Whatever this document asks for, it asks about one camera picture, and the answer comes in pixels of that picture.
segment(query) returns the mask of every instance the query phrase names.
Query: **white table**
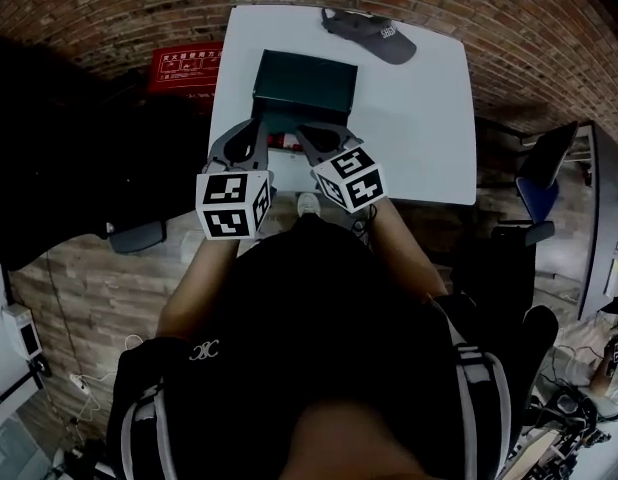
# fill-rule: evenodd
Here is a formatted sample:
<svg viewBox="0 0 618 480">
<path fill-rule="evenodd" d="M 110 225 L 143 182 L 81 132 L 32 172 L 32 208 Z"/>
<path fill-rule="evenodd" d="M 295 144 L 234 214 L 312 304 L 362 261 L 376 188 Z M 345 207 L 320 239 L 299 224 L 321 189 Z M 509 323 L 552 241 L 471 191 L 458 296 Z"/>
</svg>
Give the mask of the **white table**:
<svg viewBox="0 0 618 480">
<path fill-rule="evenodd" d="M 251 117 L 252 93 L 265 49 L 358 66 L 348 128 L 382 164 L 392 198 L 473 204 L 476 138 L 467 60 L 462 43 L 397 24 L 418 47 L 407 63 L 387 64 L 352 41 L 327 33 L 320 9 L 283 5 L 236 7 L 220 62 L 210 144 Z M 281 191 L 315 192 L 302 154 L 269 151 Z"/>
</svg>

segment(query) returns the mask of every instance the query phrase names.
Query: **black t-shirt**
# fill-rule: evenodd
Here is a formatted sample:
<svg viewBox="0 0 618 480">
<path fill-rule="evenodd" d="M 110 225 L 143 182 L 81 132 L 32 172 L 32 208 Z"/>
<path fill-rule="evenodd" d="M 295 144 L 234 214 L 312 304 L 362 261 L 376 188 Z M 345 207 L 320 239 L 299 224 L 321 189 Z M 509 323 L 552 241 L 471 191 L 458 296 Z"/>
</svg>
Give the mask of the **black t-shirt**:
<svg viewBox="0 0 618 480">
<path fill-rule="evenodd" d="M 299 222 L 236 261 L 193 344 L 123 353 L 108 432 L 119 471 L 122 418 L 162 377 L 180 480 L 277 479 L 298 417 L 324 400 L 370 405 L 429 474 L 462 476 L 444 316 L 400 293 L 348 231 Z"/>
</svg>

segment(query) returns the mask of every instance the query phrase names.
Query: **red brick wall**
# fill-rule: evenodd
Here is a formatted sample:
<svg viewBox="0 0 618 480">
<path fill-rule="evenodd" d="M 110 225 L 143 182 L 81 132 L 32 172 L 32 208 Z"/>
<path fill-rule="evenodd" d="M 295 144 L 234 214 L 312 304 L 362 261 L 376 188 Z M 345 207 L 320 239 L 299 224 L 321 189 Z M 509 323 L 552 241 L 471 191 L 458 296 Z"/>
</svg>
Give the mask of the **red brick wall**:
<svg viewBox="0 0 618 480">
<path fill-rule="evenodd" d="M 617 24 L 588 0 L 0 0 L 0 35 L 111 77 L 154 48 L 222 38 L 231 7 L 251 3 L 359 9 L 451 35 L 477 114 L 536 131 L 593 118 L 618 139 Z"/>
</svg>

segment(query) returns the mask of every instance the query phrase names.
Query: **red sign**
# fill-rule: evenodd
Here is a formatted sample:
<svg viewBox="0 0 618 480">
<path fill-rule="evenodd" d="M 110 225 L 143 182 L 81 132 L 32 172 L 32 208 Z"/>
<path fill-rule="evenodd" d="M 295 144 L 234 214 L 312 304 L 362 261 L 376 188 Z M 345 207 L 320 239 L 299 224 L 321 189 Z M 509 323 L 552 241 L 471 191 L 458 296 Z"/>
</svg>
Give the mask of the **red sign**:
<svg viewBox="0 0 618 480">
<path fill-rule="evenodd" d="M 210 112 L 221 57 L 219 42 L 154 50 L 148 91 L 195 99 L 201 110 Z"/>
</svg>

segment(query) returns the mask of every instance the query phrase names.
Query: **floor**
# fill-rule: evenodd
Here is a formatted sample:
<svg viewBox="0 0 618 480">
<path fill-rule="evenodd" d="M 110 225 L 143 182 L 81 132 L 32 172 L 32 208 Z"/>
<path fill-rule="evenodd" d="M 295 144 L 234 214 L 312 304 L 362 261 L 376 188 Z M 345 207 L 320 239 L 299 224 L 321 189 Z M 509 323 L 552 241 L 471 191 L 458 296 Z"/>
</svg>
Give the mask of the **floor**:
<svg viewBox="0 0 618 480">
<path fill-rule="evenodd" d="M 520 150 L 519 140 L 491 131 L 478 137 L 479 183 L 511 179 Z M 537 252 L 539 303 L 555 309 L 561 323 L 561 343 L 600 347 L 611 323 L 577 322 L 575 306 L 584 271 L 590 230 L 591 189 L 584 185 L 578 164 L 564 164 L 559 173 L 561 197 L 552 218 L 556 235 Z M 515 190 L 479 189 L 473 207 L 398 203 L 399 209 L 430 257 L 440 264 L 448 281 L 453 258 L 472 236 L 487 236 L 499 218 L 526 218 Z M 263 224 L 263 235 L 289 229 L 296 216 L 292 194 L 279 194 Z M 350 226 L 351 219 L 337 208 L 323 206 L 326 220 Z M 142 253 L 115 254 L 108 242 L 83 236 L 52 249 L 29 266 L 11 274 L 18 301 L 31 308 L 54 375 L 19 415 L 48 454 L 61 443 L 68 446 L 88 436 L 104 437 L 112 398 L 117 360 L 137 338 L 151 338 L 169 294 L 191 261 L 203 233 L 195 213 L 168 223 L 167 240 Z M 251 244 L 243 242 L 241 250 Z M 70 331 L 69 339 L 66 327 Z M 75 347 L 74 358 L 72 347 Z M 68 380 L 70 373 L 102 378 L 87 379 L 93 398 L 85 397 Z M 100 406 L 100 410 L 91 412 Z M 82 411 L 76 426 L 72 417 Z"/>
</svg>

